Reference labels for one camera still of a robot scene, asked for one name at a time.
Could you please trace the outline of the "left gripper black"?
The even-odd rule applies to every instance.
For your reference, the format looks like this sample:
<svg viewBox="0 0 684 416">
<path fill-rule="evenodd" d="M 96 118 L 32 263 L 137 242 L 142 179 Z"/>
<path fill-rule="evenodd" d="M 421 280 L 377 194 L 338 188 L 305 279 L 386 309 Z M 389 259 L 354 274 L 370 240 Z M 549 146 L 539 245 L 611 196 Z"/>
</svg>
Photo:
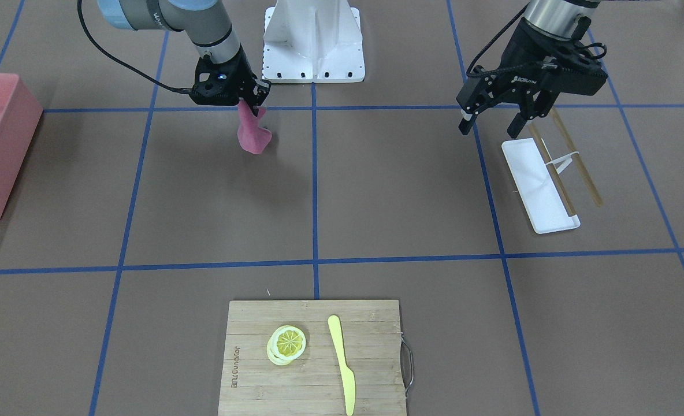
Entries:
<svg viewBox="0 0 684 416">
<path fill-rule="evenodd" d="M 468 135 L 480 113 L 501 103 L 519 106 L 507 129 L 516 139 L 535 118 L 545 118 L 562 93 L 595 95 L 608 80 L 592 44 L 559 40 L 528 21 L 516 25 L 497 69 L 475 65 L 456 96 L 461 108 L 458 128 Z"/>
</svg>

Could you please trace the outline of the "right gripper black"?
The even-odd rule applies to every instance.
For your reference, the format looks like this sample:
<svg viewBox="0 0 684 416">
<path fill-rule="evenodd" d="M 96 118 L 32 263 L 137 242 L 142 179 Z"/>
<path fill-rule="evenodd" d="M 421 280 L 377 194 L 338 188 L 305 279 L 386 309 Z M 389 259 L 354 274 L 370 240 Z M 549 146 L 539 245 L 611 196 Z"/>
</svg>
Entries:
<svg viewBox="0 0 684 416">
<path fill-rule="evenodd" d="M 212 62 L 209 55 L 199 58 L 189 97 L 197 105 L 236 106 L 243 100 L 255 108 L 263 105 L 270 89 L 271 82 L 254 75 L 246 53 L 240 49 L 223 63 Z"/>
</svg>

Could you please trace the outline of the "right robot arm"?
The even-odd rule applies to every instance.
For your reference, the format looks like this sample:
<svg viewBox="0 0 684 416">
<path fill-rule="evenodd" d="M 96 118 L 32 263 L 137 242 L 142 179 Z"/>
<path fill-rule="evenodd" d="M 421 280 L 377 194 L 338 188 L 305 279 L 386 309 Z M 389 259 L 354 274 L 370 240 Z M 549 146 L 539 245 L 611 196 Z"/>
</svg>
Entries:
<svg viewBox="0 0 684 416">
<path fill-rule="evenodd" d="M 104 19 L 128 31 L 185 32 L 199 58 L 190 88 L 170 87 L 106 52 L 104 55 L 168 91 L 188 95 L 197 105 L 237 106 L 246 103 L 258 116 L 271 82 L 252 71 L 233 23 L 221 1 L 99 1 Z"/>
</svg>

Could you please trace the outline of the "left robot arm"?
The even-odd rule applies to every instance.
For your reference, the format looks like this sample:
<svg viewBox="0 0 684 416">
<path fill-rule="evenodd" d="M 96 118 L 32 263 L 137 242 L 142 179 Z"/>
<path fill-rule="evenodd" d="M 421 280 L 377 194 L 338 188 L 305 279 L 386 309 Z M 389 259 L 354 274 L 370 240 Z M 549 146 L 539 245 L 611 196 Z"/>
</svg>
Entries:
<svg viewBox="0 0 684 416">
<path fill-rule="evenodd" d="M 600 42 L 583 44 L 598 1 L 530 1 L 508 22 L 513 27 L 496 69 L 478 60 L 492 39 L 473 58 L 456 101 L 462 111 L 461 134 L 468 135 L 477 117 L 501 103 L 519 110 L 507 128 L 512 139 L 536 118 L 544 118 L 562 93 L 592 96 L 608 81 L 601 65 Z"/>
</svg>

